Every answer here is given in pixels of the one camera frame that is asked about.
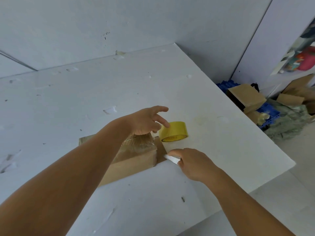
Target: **white table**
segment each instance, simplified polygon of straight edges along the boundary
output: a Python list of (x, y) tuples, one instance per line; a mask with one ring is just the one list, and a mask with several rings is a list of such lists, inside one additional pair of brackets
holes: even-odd
[[(19, 167), (0, 174), (0, 202), (80, 137), (154, 105), (187, 125), (189, 137), (167, 151), (203, 151), (246, 192), (295, 164), (175, 44), (0, 79), (0, 96), (0, 155), (22, 150)], [(177, 235), (219, 210), (203, 184), (165, 161), (99, 187), (68, 235)]]

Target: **yellow tape roll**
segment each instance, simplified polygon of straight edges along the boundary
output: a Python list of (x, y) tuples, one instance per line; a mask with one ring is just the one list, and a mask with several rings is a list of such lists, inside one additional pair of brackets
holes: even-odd
[(170, 122), (170, 125), (169, 128), (162, 126), (158, 132), (162, 142), (174, 142), (188, 137), (184, 122)]

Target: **person's right hand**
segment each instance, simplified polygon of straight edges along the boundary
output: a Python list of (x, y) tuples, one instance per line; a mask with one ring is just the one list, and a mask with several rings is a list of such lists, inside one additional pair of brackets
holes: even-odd
[(168, 155), (180, 157), (181, 160), (177, 164), (183, 173), (194, 181), (205, 183), (220, 170), (206, 154), (196, 149), (174, 149)]

